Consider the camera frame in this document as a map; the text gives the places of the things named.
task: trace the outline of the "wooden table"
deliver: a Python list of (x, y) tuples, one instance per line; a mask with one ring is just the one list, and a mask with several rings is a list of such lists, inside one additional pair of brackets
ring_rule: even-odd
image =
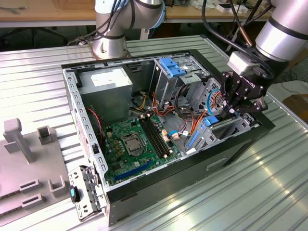
[[(86, 26), (95, 25), (93, 10), (62, 10), (58, 0), (1, 0), (0, 6), (26, 6), (20, 15), (0, 10), (0, 27), (35, 27), (35, 26)], [(247, 14), (239, 14), (241, 20)], [(259, 21), (266, 21), (269, 14)], [(222, 13), (216, 9), (208, 9), (206, 18), (209, 22), (229, 22), (233, 20), (231, 13)], [(201, 10), (193, 6), (167, 7), (165, 23), (194, 23), (201, 22)]]

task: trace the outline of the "blue cable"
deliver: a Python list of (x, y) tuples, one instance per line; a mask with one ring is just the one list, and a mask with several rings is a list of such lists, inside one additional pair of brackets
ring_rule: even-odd
[(210, 113), (210, 115), (212, 114), (212, 111), (210, 109), (210, 99), (211, 99), (211, 94), (213, 92), (217, 92), (217, 91), (220, 91), (219, 89), (213, 89), (209, 92), (208, 94), (208, 97), (207, 97), (207, 100), (206, 100), (206, 107), (207, 107), (207, 111)]
[(155, 31), (155, 28), (153, 28), (153, 31), (152, 31), (152, 33), (150, 34), (149, 39), (153, 36), (154, 31)]

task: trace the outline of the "blue tab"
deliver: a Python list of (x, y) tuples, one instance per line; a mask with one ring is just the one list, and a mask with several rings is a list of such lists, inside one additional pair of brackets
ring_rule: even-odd
[(204, 119), (204, 123), (208, 127), (217, 123), (217, 122), (219, 122), (219, 120), (215, 116), (209, 116), (209, 117)]
[(171, 77), (183, 76), (186, 74), (185, 71), (179, 68), (178, 63), (173, 61), (170, 57), (160, 58), (159, 61), (164, 69), (169, 72)]
[(71, 189), (71, 196), (75, 196), (75, 190)]
[(193, 142), (195, 142), (195, 140), (196, 140), (196, 138), (199, 136), (199, 134), (200, 134), (200, 133), (199, 133), (198, 131), (196, 131), (196, 133), (194, 134), (192, 140), (190, 141), (190, 143), (189, 143), (188, 146), (187, 146), (188, 149), (191, 148)]

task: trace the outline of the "copper pipe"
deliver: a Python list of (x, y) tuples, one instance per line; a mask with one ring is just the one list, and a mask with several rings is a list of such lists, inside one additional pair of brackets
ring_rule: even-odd
[(247, 42), (247, 44), (252, 47), (254, 44), (252, 43), (252, 41), (250, 40), (249, 36), (247, 35), (245, 29), (241, 26), (240, 27), (240, 32), (243, 36), (243, 38), (245, 39), (245, 41)]

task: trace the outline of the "motherboard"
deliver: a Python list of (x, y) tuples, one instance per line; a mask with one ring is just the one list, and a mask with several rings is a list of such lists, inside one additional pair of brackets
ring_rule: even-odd
[(106, 134), (105, 159), (109, 170), (105, 179), (118, 184), (142, 172), (173, 160), (180, 153), (157, 115), (115, 123), (103, 128)]

